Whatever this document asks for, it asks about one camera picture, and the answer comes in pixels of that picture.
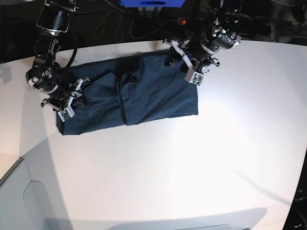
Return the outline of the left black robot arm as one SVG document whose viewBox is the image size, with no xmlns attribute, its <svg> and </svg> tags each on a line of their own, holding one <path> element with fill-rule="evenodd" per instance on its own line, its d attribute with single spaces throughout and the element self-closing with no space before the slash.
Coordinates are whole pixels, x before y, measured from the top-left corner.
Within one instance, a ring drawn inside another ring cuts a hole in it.
<svg viewBox="0 0 307 230">
<path fill-rule="evenodd" d="M 184 61 L 185 80 L 200 85 L 210 69 L 219 67 L 214 55 L 237 47 L 242 40 L 239 22 L 242 17 L 240 0 L 210 0 L 210 19 L 178 18 L 177 24 L 186 28 L 186 38 L 166 38 L 170 45 L 164 65 L 170 67 L 175 61 Z"/>
</svg>

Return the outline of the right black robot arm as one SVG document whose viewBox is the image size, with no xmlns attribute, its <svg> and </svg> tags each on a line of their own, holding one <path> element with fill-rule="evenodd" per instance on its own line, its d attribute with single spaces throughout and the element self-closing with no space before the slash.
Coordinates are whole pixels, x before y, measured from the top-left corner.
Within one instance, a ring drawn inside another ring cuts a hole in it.
<svg viewBox="0 0 307 230">
<path fill-rule="evenodd" d="M 42 101 L 41 106 L 52 107 L 62 122 L 75 115 L 73 101 L 85 102 L 82 85 L 89 81 L 87 77 L 78 78 L 74 82 L 64 80 L 76 56 L 77 47 L 73 49 L 73 55 L 66 67 L 61 68 L 56 62 L 56 54 L 60 50 L 59 35 L 68 31 L 76 10 L 75 0 L 45 1 L 37 21 L 41 33 L 35 42 L 35 59 L 25 76 L 30 88 L 49 96 Z"/>
</svg>

